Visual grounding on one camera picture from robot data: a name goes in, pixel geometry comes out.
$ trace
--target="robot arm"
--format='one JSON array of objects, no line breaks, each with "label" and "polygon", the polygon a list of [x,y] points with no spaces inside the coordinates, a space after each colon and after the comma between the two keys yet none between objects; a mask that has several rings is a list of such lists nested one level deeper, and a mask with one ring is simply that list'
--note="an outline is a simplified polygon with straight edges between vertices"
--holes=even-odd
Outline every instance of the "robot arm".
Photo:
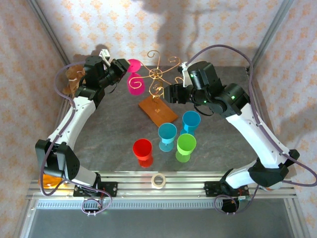
[{"label": "robot arm", "polygon": [[[222,85],[211,63],[200,61],[188,68],[185,65],[183,63],[178,69],[183,73],[184,83],[167,86],[164,98],[170,103],[191,102],[196,106],[208,106],[237,128],[258,155],[252,163],[230,169],[220,181],[222,191],[229,195],[231,190],[246,184],[256,182],[270,187],[282,181],[288,173],[287,167],[293,162],[280,154],[264,136],[254,119],[247,93],[237,84]],[[284,153],[296,160],[299,158],[296,150],[289,150],[262,120],[260,122]]]},{"label": "robot arm", "polygon": [[105,57],[97,56],[86,58],[84,65],[86,74],[80,80],[80,86],[73,100],[76,106],[73,119],[67,124],[75,109],[71,107],[47,140],[38,140],[36,143],[36,154],[41,166],[53,139],[60,135],[46,160],[45,174],[98,188],[100,175],[81,166],[73,149],[79,132],[105,96],[105,88],[120,82],[129,68],[130,63],[125,59],[113,59],[110,64],[107,62],[108,59],[109,57],[105,60]]}]

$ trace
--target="patterned wallpaper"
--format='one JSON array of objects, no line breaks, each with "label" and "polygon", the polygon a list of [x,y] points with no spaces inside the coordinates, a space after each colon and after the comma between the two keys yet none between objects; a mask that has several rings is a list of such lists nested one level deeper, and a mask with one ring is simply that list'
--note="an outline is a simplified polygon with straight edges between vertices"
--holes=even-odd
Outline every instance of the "patterned wallpaper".
[{"label": "patterned wallpaper", "polygon": [[[278,138],[296,148],[317,171],[317,11],[313,0],[295,0],[256,70],[268,116]],[[294,181],[314,177],[295,166]],[[311,237],[317,234],[317,187],[296,188]]]},{"label": "patterned wallpaper", "polygon": [[[187,61],[212,44],[234,46],[253,57],[282,0],[38,0],[70,61],[103,46],[116,58],[145,64],[149,50],[162,61]],[[230,50],[203,55],[215,65],[245,65]]]},{"label": "patterned wallpaper", "polygon": [[0,42],[0,236],[10,238],[38,174],[35,143],[57,117],[52,85],[62,62],[25,0],[0,1]]}]

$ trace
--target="wooden board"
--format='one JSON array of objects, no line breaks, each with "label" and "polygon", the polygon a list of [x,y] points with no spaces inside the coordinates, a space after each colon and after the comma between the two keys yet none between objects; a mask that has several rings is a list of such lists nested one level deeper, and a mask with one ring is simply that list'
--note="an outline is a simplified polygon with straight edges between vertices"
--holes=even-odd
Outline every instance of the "wooden board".
[{"label": "wooden board", "polygon": [[173,122],[178,115],[172,111],[160,98],[153,100],[152,96],[139,103],[139,107],[150,117],[155,125],[160,126],[163,123]]}]

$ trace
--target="roll of tape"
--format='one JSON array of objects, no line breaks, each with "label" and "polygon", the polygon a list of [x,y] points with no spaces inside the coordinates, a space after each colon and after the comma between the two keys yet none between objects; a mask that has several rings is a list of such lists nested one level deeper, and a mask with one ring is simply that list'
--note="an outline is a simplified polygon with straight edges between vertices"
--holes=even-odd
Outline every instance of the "roll of tape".
[{"label": "roll of tape", "polygon": [[[163,179],[163,182],[161,184],[157,184],[155,182],[155,178],[157,178],[157,177],[161,177]],[[161,189],[162,187],[164,187],[166,184],[166,178],[165,178],[164,174],[158,173],[158,174],[153,175],[151,178],[151,184],[152,184],[152,187],[154,187],[156,189]]]}]

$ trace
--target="blue cup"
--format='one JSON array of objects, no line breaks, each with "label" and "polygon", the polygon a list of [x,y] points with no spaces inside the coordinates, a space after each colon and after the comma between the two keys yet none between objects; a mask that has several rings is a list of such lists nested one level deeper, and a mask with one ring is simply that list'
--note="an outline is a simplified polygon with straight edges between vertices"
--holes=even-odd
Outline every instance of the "blue cup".
[{"label": "blue cup", "polygon": [[183,129],[180,134],[195,135],[194,131],[197,129],[201,121],[200,115],[195,111],[185,112],[183,115]]},{"label": "blue cup", "polygon": [[159,148],[161,151],[169,152],[174,148],[174,139],[177,135],[177,128],[172,123],[164,123],[158,129],[161,138]]}]

